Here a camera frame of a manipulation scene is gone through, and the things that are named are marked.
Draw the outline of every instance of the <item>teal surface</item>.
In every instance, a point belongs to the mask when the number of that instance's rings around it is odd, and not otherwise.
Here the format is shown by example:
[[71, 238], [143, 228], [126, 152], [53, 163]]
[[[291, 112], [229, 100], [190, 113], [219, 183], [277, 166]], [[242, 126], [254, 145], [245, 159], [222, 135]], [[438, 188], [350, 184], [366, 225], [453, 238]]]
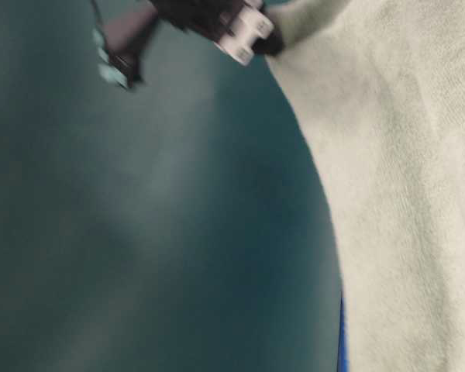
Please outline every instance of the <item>teal surface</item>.
[[335, 371], [329, 213], [265, 61], [164, 26], [131, 94], [92, 28], [0, 2], [0, 372]]

